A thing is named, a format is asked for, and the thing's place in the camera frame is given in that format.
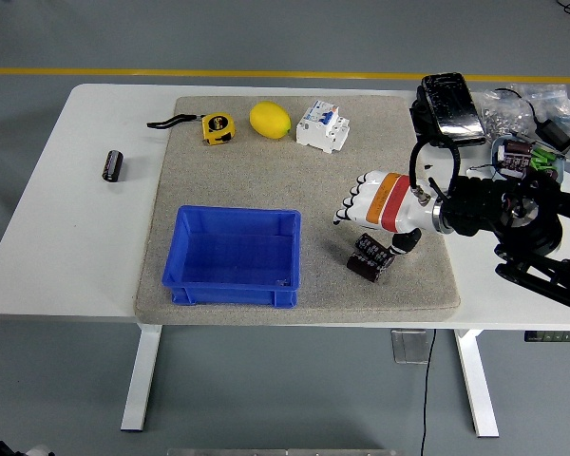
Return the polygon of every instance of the gray felt mat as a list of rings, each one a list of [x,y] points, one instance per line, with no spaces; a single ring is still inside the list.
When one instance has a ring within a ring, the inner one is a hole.
[[[295,124],[316,100],[274,97],[292,118],[289,136],[259,136],[249,124],[256,97],[186,97],[175,113],[233,116],[236,136],[226,144],[203,143],[200,123],[171,129],[136,300],[143,323],[177,325],[278,325],[440,321],[452,315],[460,298],[439,235],[423,233],[416,249],[394,264],[378,283],[349,271],[355,240],[367,230],[332,223],[333,213],[357,176],[374,169],[408,172],[415,143],[409,107],[403,99],[381,96],[329,97],[350,119],[342,151],[327,154],[295,142]],[[184,204],[297,209],[302,214],[301,275],[294,309],[240,304],[179,306],[161,285],[175,216]],[[372,231],[389,245],[391,234]]]

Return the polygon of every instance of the plastic bag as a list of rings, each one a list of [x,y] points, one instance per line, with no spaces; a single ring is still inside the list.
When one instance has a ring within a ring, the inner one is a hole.
[[[551,119],[570,137],[570,100],[563,84],[513,84],[511,89],[534,106],[540,122]]]
[[[565,85],[512,84],[503,88],[508,90],[487,90],[477,99],[489,143],[512,131],[536,136],[535,116],[539,122],[550,119],[570,137],[570,100]]]
[[[532,109],[514,93],[487,90],[479,94],[477,102],[485,137],[490,144],[501,136],[510,135],[511,131],[525,135],[534,131]]]

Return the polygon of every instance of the yellow floor line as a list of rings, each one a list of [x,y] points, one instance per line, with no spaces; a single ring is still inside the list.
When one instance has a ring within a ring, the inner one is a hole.
[[[420,81],[428,73],[383,73],[355,71],[288,71],[230,69],[150,69],[150,68],[40,68],[0,67],[3,76],[166,76],[196,78],[292,78],[292,79],[367,79]],[[465,74],[476,83],[570,84],[570,76],[527,76],[498,74]]]

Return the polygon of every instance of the white circuit breaker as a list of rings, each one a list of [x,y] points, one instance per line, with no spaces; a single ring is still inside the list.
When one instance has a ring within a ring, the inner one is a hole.
[[[340,150],[349,136],[349,120],[338,115],[338,106],[316,101],[306,110],[295,129],[298,144],[318,147],[331,154]]]

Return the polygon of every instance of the blue plastic bin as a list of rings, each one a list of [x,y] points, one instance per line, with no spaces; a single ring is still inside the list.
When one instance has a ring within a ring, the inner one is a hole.
[[[162,285],[173,302],[289,309],[300,284],[301,216],[292,210],[182,206]]]

